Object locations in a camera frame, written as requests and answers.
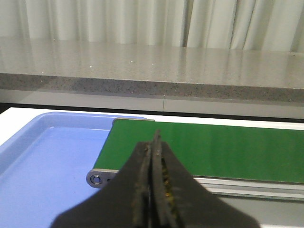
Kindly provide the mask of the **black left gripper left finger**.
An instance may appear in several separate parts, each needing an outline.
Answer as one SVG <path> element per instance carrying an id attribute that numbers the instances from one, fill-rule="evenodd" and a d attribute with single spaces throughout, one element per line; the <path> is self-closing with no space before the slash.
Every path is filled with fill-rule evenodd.
<path id="1" fill-rule="evenodd" d="M 53 228 L 149 228 L 150 160 L 147 142 L 136 144 L 115 177 L 84 202 L 61 213 Z"/>

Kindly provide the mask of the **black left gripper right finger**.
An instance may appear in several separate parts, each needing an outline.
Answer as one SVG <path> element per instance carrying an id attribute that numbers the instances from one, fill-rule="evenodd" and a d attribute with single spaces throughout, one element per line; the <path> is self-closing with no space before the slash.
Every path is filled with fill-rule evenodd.
<path id="1" fill-rule="evenodd" d="M 151 144 L 152 199 L 165 228 L 258 228 L 251 216 L 200 185 L 156 131 Z"/>

